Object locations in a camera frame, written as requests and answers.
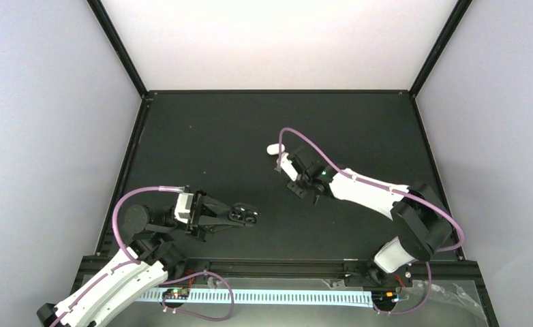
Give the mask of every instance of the gray wall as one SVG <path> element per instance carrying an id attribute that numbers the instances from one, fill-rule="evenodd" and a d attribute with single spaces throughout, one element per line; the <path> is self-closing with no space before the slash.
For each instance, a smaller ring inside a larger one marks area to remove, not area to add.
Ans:
<path id="1" fill-rule="evenodd" d="M 533 326 L 533 1 L 474 1 L 418 104 L 501 326 Z"/>
<path id="2" fill-rule="evenodd" d="M 0 1 L 0 326 L 68 295 L 138 106 L 86 1 Z"/>

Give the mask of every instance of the black metal frame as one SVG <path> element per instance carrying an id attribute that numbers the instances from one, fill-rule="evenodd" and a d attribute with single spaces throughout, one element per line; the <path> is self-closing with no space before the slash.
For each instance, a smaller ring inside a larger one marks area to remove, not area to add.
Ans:
<path id="1" fill-rule="evenodd" d="M 136 148 L 139 143 L 140 135 L 144 128 L 146 122 L 148 111 L 151 101 L 151 96 L 154 93 L 225 93 L 225 92 L 240 92 L 240 93 L 269 93 L 269 92 L 278 92 L 281 90 L 217 90 L 217 91 L 147 91 L 146 86 L 140 79 L 138 71 L 134 67 L 128 52 L 126 51 L 122 40 L 118 36 L 112 21 L 106 13 L 102 2 L 100 0 L 87 0 L 88 4 L 94 11 L 96 18 L 100 22 L 104 33 L 108 36 L 112 47 L 114 48 L 116 54 L 118 55 L 122 65 L 126 69 L 130 79 L 134 83 L 136 90 L 140 97 L 142 98 L 142 103 L 140 104 L 140 110 L 138 111 L 138 116 L 136 118 L 136 123 L 132 130 L 132 135 L 124 156 L 123 164 L 120 170 L 118 180 L 116 182 L 115 190 L 112 195 L 112 200 L 110 201 L 110 206 L 108 209 L 108 214 L 104 222 L 102 233 L 100 234 L 100 239 L 96 247 L 96 255 L 86 256 L 82 259 L 78 274 L 76 275 L 76 280 L 72 288 L 72 292 L 75 292 L 83 282 L 83 279 L 87 275 L 94 275 L 97 271 L 102 269 L 107 261 L 110 260 L 109 252 L 111 249 L 111 244 L 113 243 L 113 235 L 110 229 L 110 220 L 108 217 L 112 216 L 113 208 L 118 201 L 118 199 L 123 195 L 126 181 L 130 169 L 132 167 L 132 162 L 134 155 L 136 153 Z M 442 54 L 445 46 L 450 40 L 453 32 L 459 25 L 463 15 L 469 8 L 472 0 L 458 0 L 451 15 L 449 16 L 443 30 L 439 34 L 429 56 L 425 60 L 420 72 L 418 73 L 413 85 L 410 90 L 284 90 L 289 93 L 296 92 L 333 92 L 333 93 L 393 93 L 398 92 L 400 94 L 407 93 L 411 97 L 412 105 L 416 113 L 418 124 L 421 127 L 421 132 L 423 135 L 423 141 L 427 147 L 427 152 L 429 153 L 429 158 L 431 161 L 431 166 L 436 175 L 437 188 L 440 194 L 442 194 L 442 202 L 448 209 L 448 202 L 445 198 L 443 187 L 441 184 L 440 176 L 431 153 L 431 148 L 427 140 L 427 135 L 425 134 L 425 128 L 423 127 L 423 122 L 419 114 L 417 104 L 415 102 L 415 97 L 419 94 L 422 86 L 429 77 L 432 69 L 435 67 L 437 60 Z M 454 233 L 454 238 L 457 240 L 457 234 Z M 480 297 L 485 315 L 487 316 L 487 323 L 491 327 L 499 326 L 496 315 L 493 312 L 493 307 L 491 306 L 491 301 L 487 293 L 487 288 L 483 282 L 483 277 L 477 262 L 464 260 L 463 250 L 460 248 L 456 252 L 459 261 L 456 262 L 431 262 L 431 269 L 433 271 L 433 279 L 436 280 L 473 280 L 476 284 L 478 295 Z M 219 273 L 228 277 L 257 277 L 257 278 L 317 278 L 317 279 L 332 279 L 338 277 L 340 274 L 349 271 L 353 265 L 356 265 L 356 262 L 342 262 L 342 261 L 329 261 L 329 262 L 292 262 L 292 261 L 277 261 L 277 260 L 188 260 L 187 265 L 193 270 L 207 269 L 213 272 Z M 412 274 L 414 279 L 427 279 L 427 271 L 425 266 L 422 264 L 414 264 L 408 267 L 408 271 Z M 405 283 L 409 283 L 409 279 L 402 278 Z M 347 285 L 352 286 L 361 286 L 355 279 L 345 279 Z M 368 287 L 365 285 L 367 290 L 380 290 L 381 287 Z"/>

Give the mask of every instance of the black table surface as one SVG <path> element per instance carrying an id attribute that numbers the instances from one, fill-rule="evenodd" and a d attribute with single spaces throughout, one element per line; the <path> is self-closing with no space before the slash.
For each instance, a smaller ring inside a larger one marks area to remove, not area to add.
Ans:
<path id="1" fill-rule="evenodd" d="M 395 236 L 391 221 L 368 208 L 330 198 L 313 205 L 289 191 L 288 177 L 275 171 L 275 157 L 266 151 L 283 127 L 301 131 L 360 174 L 397 184 L 423 181 L 437 190 L 407 93 L 207 91 L 152 98 L 125 190 L 190 185 L 261 211 L 256 226 L 208 235 L 205 243 L 175 232 L 175 245 L 189 258 L 366 260 Z M 286 134 L 284 144 L 292 150 L 303 142 Z M 139 194 L 122 212 L 130 204 L 169 208 L 175 199 Z"/>

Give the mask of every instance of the white backdrop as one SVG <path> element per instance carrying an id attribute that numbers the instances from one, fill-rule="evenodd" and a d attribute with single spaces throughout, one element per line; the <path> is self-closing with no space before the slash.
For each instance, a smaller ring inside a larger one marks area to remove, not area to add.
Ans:
<path id="1" fill-rule="evenodd" d="M 148 89 L 409 89 L 456 0 L 103 0 Z"/>

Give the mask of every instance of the purple cable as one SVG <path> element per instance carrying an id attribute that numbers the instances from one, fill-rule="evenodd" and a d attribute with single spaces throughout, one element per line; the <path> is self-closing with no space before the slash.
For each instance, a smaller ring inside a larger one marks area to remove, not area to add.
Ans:
<path id="1" fill-rule="evenodd" d="M 112 268 L 112 272 L 128 264 L 133 264 L 133 262 L 132 261 L 122 262 L 118 266 L 115 266 L 114 268 Z M 68 306 L 68 309 L 72 310 L 72 308 L 74 308 L 80 302 L 80 300 L 82 300 L 82 298 L 84 298 L 84 296 L 86 296 L 86 294 L 88 294 L 88 292 L 90 292 L 90 290 L 94 288 L 94 286 L 98 285 L 98 283 L 102 281 L 103 279 L 105 279 L 107 276 L 108 276 L 108 273 L 105 273 L 102 276 L 100 276 L 98 279 L 96 279 L 92 284 L 90 284 L 90 286 L 88 286 L 88 288 L 86 288 L 82 293 L 80 293 L 80 296 Z M 62 318 L 66 316 L 67 313 L 68 311 L 64 311 L 56 320 L 54 320 L 54 322 L 50 325 L 50 327 L 55 327 L 62 320 Z"/>
<path id="2" fill-rule="evenodd" d="M 224 283 L 224 285 L 228 289 L 228 293 L 230 293 L 230 309 L 228 310 L 228 313 L 224 317 L 214 318 L 214 317 L 208 317 L 208 316 L 201 315 L 199 313 L 188 311 L 188 310 L 184 310 L 184 309 L 169 308 L 168 306 L 166 306 L 166 299 L 168 298 L 167 296 L 165 296 L 162 299 L 162 306 L 163 306 L 164 310 L 172 309 L 172 312 L 186 313 L 187 315 L 192 315 L 194 317 L 197 317 L 197 318 L 200 318 L 200 319 L 204 319 L 204 320 L 208 320 L 210 322 L 222 322 L 222 321 L 227 320 L 228 318 L 232 317 L 232 312 L 234 311 L 234 293 L 232 292 L 232 288 L 230 287 L 230 284 L 224 278 L 222 278 L 219 274 L 215 274 L 214 272 L 210 272 L 210 271 L 206 271 L 205 270 L 205 271 L 202 271 L 202 272 L 197 272 L 197 273 L 194 273 L 192 275 L 188 275 L 188 276 L 185 276 L 185 277 L 181 277 L 181 278 L 175 279 L 173 281 L 165 281 L 164 283 L 161 283 L 160 285 L 176 284 L 176 283 L 180 283 L 181 281 L 185 281 L 185 280 L 188 280 L 188 279 L 191 279 L 191 278 L 194 278 L 194 277 L 197 277 L 197 276 L 203 276 L 203 275 L 211 275 L 212 277 L 218 278 L 221 282 Z"/>
<path id="3" fill-rule="evenodd" d="M 279 133 L 279 159 L 277 160 L 277 171 L 281 171 L 281 158 L 282 158 L 282 154 L 283 154 L 283 148 L 282 148 L 282 144 L 283 144 L 283 134 L 286 132 L 286 131 L 289 131 L 295 135 L 297 135 L 298 137 L 302 138 L 306 143 L 308 143 L 310 146 L 313 147 L 313 149 L 315 149 L 315 151 L 317 151 L 321 157 L 331 166 L 333 167 L 334 170 L 336 170 L 339 174 L 349 178 L 349 179 L 353 179 L 353 176 L 354 175 L 349 175 L 347 174 L 346 172 L 342 171 L 341 168 L 339 168 L 337 165 L 335 165 L 335 163 L 333 161 L 331 161 L 331 159 L 329 159 L 329 157 L 327 157 L 324 152 L 317 146 L 317 144 L 315 144 L 313 141 L 311 141 L 307 136 L 304 136 L 301 132 L 297 131 L 296 129 L 293 129 L 291 127 L 285 127 L 283 129 L 281 129 L 280 133 Z M 457 244 L 454 244 L 454 245 L 451 245 L 449 247 L 442 247 L 442 248 L 439 248 L 437 250 L 437 252 L 444 252 L 444 251 L 452 251 L 452 250 L 455 250 L 459 247 L 461 247 L 463 245 L 463 242 L 465 241 L 465 234 L 463 233 L 463 230 L 461 229 L 461 227 L 459 227 L 459 224 L 447 213 L 445 212 L 445 210 L 442 210 L 440 208 L 438 208 L 435 204 L 432 204 L 431 202 L 429 201 L 426 201 L 418 196 L 414 196 L 413 194 L 409 194 L 407 192 L 404 192 L 404 191 L 400 191 L 398 189 L 393 189 L 393 188 L 389 188 L 388 186 L 385 186 L 385 185 L 381 185 L 379 183 L 375 183 L 373 181 L 368 181 L 364 178 L 361 178 L 361 177 L 358 177 L 356 176 L 355 177 L 355 180 L 360 182 L 360 183 L 365 183 L 367 185 L 371 185 L 373 187 L 377 187 L 378 189 L 382 189 L 384 191 L 387 191 L 387 192 L 392 192 L 392 193 L 395 193 L 395 194 L 398 194 L 400 196 L 404 196 L 406 198 L 409 198 L 411 200 L 414 200 L 418 203 L 421 203 L 422 205 L 426 206 L 427 208 L 430 208 L 431 210 L 435 211 L 436 213 L 438 213 L 439 215 L 441 215 L 443 218 L 445 218 L 454 228 L 455 230 L 457 230 L 457 235 L 459 237 L 459 240 L 457 241 Z"/>
<path id="4" fill-rule="evenodd" d="M 118 243 L 118 247 L 120 247 L 120 250 L 124 252 L 124 254 L 135 264 L 139 264 L 140 260 L 135 259 L 132 257 L 130 252 L 126 249 L 126 245 L 122 241 L 122 236 L 120 236 L 120 231 L 118 229 L 118 213 L 120 212 L 120 208 L 122 207 L 122 204 L 128 200 L 128 198 L 143 192 L 151 192 L 151 191 L 160 191 L 160 192 L 174 192 L 174 193 L 181 193 L 184 191 L 181 187 L 175 187 L 175 186 L 148 186 L 148 187 L 141 187 L 139 189 L 135 189 L 133 191 L 130 191 L 126 193 L 118 202 L 116 203 L 116 206 L 114 207 L 114 211 L 112 212 L 112 231 L 114 232 L 114 238 L 116 239 L 116 243 Z"/>
<path id="5" fill-rule="evenodd" d="M 417 306 L 409 310 L 405 310 L 401 312 L 390 312 L 390 311 L 379 310 L 379 308 L 377 308 L 375 303 L 373 303 L 373 309 L 375 309 L 375 311 L 377 311 L 378 313 L 385 313 L 387 315 L 406 315 L 407 313 L 411 313 L 411 312 L 415 312 L 419 310 L 427 302 L 427 299 L 429 299 L 429 295 L 431 294 L 431 266 L 429 265 L 429 262 L 426 262 L 425 266 L 427 267 L 427 280 L 429 282 L 427 283 L 427 291 L 425 292 L 425 297 L 423 298 L 421 303 L 419 303 Z"/>

